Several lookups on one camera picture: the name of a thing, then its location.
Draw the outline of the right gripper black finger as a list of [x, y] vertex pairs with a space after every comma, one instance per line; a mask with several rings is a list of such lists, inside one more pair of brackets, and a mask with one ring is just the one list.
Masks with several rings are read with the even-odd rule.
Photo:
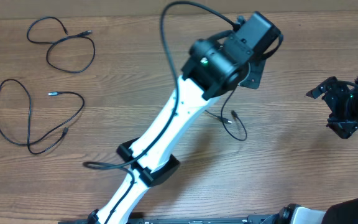
[[357, 121], [329, 122], [326, 126], [333, 130], [341, 139], [350, 138], [358, 130]]
[[326, 93], [328, 91], [328, 86], [332, 85], [333, 83], [337, 82], [336, 77], [329, 77], [325, 79], [325, 81], [321, 82], [316, 88], [308, 91], [305, 95], [317, 99], [319, 96], [321, 96], [323, 93]]

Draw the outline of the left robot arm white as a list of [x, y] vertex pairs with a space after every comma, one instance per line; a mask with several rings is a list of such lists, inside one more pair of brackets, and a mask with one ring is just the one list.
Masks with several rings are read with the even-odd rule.
[[271, 44], [266, 35], [231, 30], [197, 40], [183, 74], [175, 80], [174, 92], [154, 122], [141, 137], [118, 147], [123, 164], [84, 163], [92, 169], [122, 169], [127, 174], [112, 199], [89, 216], [89, 223], [127, 223], [146, 191], [178, 169], [173, 148], [197, 117], [241, 82], [248, 88], [258, 87], [253, 75], [262, 74], [273, 54], [267, 51]]

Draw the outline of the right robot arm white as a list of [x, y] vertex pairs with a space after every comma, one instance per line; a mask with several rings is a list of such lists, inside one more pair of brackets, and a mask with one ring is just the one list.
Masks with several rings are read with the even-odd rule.
[[285, 182], [297, 202], [259, 215], [259, 223], [358, 223], [358, 76], [312, 80], [300, 131], [278, 136], [283, 160], [297, 168]]

